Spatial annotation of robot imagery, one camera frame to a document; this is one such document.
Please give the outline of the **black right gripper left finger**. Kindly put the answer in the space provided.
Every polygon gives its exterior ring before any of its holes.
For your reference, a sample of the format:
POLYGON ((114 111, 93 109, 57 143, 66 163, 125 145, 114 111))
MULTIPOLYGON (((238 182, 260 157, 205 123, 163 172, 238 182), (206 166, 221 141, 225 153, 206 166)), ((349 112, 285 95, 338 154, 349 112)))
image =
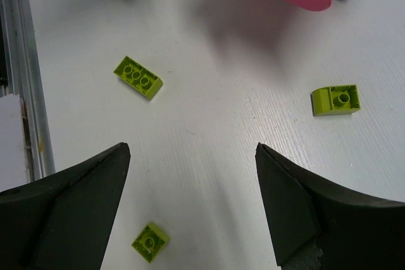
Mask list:
POLYGON ((119 143, 1 192, 1 269, 100 269, 129 164, 119 143))

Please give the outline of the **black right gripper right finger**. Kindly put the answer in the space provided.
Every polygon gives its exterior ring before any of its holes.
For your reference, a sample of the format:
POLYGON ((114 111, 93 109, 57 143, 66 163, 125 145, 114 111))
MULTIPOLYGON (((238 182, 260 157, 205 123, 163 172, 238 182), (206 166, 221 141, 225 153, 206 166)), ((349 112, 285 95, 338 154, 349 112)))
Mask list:
POLYGON ((256 168, 282 269, 403 269, 404 203, 343 187, 265 144, 256 168))

